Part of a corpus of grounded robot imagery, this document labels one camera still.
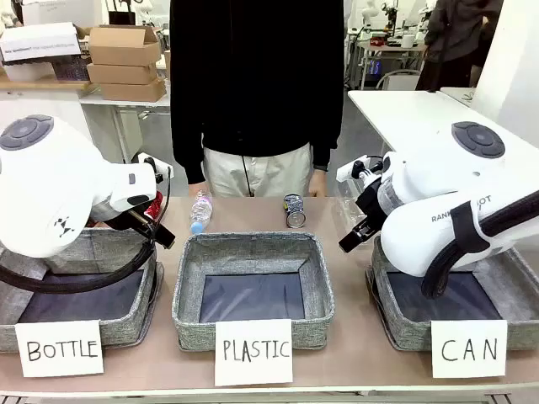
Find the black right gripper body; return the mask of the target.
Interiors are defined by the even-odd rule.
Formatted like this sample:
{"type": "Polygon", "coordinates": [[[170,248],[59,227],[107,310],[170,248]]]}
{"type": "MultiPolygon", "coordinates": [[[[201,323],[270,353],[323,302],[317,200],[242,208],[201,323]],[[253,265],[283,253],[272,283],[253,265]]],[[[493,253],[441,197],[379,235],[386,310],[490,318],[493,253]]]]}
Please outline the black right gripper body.
{"type": "Polygon", "coordinates": [[[360,208],[365,218],[356,225],[355,229],[360,231],[361,229],[367,229],[368,231],[380,231],[384,221],[387,218],[387,214],[383,211],[378,202],[378,189],[382,181],[380,178],[376,179],[373,183],[365,187],[363,192],[359,195],[355,204],[360,208]]]}

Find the person's left hand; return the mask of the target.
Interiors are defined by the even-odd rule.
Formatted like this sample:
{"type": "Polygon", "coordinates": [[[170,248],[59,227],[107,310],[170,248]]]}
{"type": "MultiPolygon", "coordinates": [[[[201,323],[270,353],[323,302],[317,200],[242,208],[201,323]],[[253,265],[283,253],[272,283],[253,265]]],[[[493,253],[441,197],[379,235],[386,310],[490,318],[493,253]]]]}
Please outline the person's left hand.
{"type": "Polygon", "coordinates": [[[308,186],[308,194],[311,197],[323,198],[327,196],[327,192],[327,173],[314,169],[308,186]]]}

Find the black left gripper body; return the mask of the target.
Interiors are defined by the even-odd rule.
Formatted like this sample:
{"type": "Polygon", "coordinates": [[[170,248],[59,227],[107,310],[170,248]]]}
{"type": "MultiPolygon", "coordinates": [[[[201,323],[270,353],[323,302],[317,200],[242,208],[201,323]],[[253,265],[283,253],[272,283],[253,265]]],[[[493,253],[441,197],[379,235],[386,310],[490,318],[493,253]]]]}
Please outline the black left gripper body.
{"type": "Polygon", "coordinates": [[[108,220],[108,226],[117,231],[133,230],[148,240],[158,242],[157,222],[135,210],[127,210],[108,220]]]}

